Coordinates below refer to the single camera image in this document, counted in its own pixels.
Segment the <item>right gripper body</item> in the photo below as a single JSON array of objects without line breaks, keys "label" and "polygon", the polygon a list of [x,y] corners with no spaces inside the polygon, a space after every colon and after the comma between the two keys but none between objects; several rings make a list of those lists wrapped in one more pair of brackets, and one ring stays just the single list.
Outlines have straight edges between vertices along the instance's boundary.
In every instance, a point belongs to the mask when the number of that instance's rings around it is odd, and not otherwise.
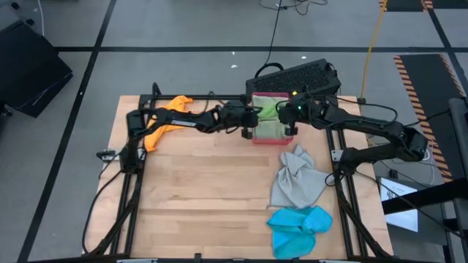
[{"label": "right gripper body", "polygon": [[279,121],[285,125],[285,134],[295,136],[298,133],[296,123],[305,123],[316,129],[325,129],[330,121],[325,119],[327,107],[316,103],[315,98],[307,92],[290,92],[289,101],[278,102]]}]

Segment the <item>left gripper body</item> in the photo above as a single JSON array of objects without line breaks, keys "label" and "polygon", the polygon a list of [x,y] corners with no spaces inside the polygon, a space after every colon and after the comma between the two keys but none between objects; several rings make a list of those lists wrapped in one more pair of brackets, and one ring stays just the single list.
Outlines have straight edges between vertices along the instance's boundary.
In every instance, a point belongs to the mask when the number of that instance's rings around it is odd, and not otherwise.
[{"label": "left gripper body", "polygon": [[219,120],[226,134],[232,134],[241,129],[241,136],[251,140],[252,129],[259,123],[258,114],[258,107],[246,105],[241,100],[230,100],[222,105]]}]

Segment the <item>bright green microfiber towel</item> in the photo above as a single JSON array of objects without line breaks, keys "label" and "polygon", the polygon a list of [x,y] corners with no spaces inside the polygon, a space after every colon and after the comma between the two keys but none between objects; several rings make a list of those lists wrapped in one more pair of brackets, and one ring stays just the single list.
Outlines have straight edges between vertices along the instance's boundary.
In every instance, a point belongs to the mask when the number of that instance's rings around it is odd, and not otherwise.
[{"label": "bright green microfiber towel", "polygon": [[267,104],[257,113],[258,121],[274,121],[279,117],[279,106],[277,104]]}]

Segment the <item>orange microfiber towel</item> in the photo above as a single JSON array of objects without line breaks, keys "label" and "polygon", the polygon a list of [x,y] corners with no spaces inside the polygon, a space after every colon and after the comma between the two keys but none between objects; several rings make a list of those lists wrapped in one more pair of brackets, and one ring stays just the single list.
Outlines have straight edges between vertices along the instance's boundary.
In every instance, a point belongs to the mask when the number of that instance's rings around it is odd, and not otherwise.
[{"label": "orange microfiber towel", "polygon": [[[177,110],[181,112],[186,112],[186,105],[192,103],[193,99],[186,97],[184,95],[177,96],[176,98],[172,99],[168,104],[164,106],[166,110]],[[174,126],[174,125],[166,125],[161,128],[158,128],[152,134],[147,135],[144,139],[144,147],[148,152],[152,152],[156,150],[158,141],[160,141],[162,135],[166,132],[170,132],[172,130],[182,129],[182,126]]]}]

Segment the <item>grey microfiber towel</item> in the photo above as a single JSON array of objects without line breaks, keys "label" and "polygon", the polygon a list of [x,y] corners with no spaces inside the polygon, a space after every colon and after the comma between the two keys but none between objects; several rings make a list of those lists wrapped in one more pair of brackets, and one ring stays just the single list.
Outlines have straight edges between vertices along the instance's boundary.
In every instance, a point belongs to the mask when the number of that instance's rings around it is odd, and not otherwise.
[{"label": "grey microfiber towel", "polygon": [[315,169],[314,159],[301,145],[296,145],[293,152],[283,152],[280,162],[282,167],[271,186],[270,206],[310,207],[333,183],[333,174]]}]

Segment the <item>blue microfiber towel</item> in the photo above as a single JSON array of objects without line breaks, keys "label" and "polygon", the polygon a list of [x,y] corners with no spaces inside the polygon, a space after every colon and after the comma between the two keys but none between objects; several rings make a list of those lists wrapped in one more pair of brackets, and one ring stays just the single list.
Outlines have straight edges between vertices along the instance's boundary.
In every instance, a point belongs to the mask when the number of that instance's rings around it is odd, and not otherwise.
[{"label": "blue microfiber towel", "polygon": [[267,222],[273,256],[293,259],[310,254],[316,246],[316,234],[328,232],[332,223],[332,217],[319,206],[277,210]]}]

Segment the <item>black perforated computer case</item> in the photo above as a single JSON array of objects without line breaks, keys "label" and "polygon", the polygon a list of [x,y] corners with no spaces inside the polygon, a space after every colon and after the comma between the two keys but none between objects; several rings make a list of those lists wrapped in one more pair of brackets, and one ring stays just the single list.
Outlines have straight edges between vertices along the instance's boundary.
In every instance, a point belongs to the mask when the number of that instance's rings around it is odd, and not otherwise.
[{"label": "black perforated computer case", "polygon": [[272,63],[279,71],[260,76],[259,69],[254,78],[246,81],[246,94],[254,92],[289,93],[304,88],[317,95],[333,95],[341,88],[338,73],[324,58],[284,69]]}]

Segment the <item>red plastic bin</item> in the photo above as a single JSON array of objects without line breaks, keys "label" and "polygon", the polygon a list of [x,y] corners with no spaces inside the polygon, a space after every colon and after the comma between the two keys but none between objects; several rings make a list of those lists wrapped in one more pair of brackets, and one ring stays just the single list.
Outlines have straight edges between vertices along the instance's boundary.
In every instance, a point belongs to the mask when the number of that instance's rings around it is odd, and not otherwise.
[{"label": "red plastic bin", "polygon": [[[281,93],[281,92],[254,92],[252,94],[252,96],[253,95],[258,95],[258,96],[280,96],[280,97],[289,98],[288,93]],[[292,136],[288,136],[287,139],[283,139],[283,140],[259,140],[259,139],[254,138],[254,134],[253,134],[253,138],[252,138],[252,142],[254,144],[261,144],[261,145],[287,145],[292,140],[293,140]]]}]

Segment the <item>black hazard striped mat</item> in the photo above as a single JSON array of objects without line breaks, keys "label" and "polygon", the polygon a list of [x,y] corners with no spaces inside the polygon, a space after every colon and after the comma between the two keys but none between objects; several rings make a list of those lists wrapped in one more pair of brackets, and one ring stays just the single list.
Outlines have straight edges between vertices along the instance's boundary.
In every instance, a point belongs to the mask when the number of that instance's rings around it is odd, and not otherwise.
[{"label": "black hazard striped mat", "polygon": [[420,128],[433,149],[434,162],[448,183],[465,177],[450,116],[449,100],[465,97],[442,54],[396,55],[394,63]]},{"label": "black hazard striped mat", "polygon": [[468,9],[468,0],[379,0],[385,12],[425,12],[429,9]]}]

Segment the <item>white paper sheet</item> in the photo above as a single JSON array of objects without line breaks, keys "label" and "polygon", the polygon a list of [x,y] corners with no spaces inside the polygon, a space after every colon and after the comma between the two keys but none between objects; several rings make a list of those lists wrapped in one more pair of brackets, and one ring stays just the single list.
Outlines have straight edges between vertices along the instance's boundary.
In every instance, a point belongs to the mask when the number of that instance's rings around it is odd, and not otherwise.
[{"label": "white paper sheet", "polygon": [[[417,191],[415,188],[386,178],[381,178],[380,183],[380,199],[382,201],[397,199],[398,196],[404,196]],[[418,232],[418,211],[415,209],[386,215],[385,220],[387,224],[412,232]]]}]

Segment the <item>black equipment case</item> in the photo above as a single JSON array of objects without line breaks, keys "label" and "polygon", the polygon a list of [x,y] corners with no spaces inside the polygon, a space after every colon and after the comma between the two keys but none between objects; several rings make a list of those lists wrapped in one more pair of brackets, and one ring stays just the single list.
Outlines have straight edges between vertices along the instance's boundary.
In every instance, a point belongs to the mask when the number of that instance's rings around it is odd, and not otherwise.
[{"label": "black equipment case", "polygon": [[58,54],[19,20],[0,30],[0,104],[38,117],[73,77]]}]

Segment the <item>black metal cart frame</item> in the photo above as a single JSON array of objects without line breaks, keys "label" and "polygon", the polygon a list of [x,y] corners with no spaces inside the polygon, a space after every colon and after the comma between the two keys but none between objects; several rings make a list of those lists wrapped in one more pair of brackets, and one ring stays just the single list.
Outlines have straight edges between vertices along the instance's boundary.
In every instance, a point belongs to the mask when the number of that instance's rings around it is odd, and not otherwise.
[{"label": "black metal cart frame", "polygon": [[415,210],[423,225],[420,232],[425,235],[457,235],[468,263],[468,98],[450,99],[448,104],[464,176],[442,185],[420,187],[403,196],[396,195],[382,201],[382,207],[385,215]]}]

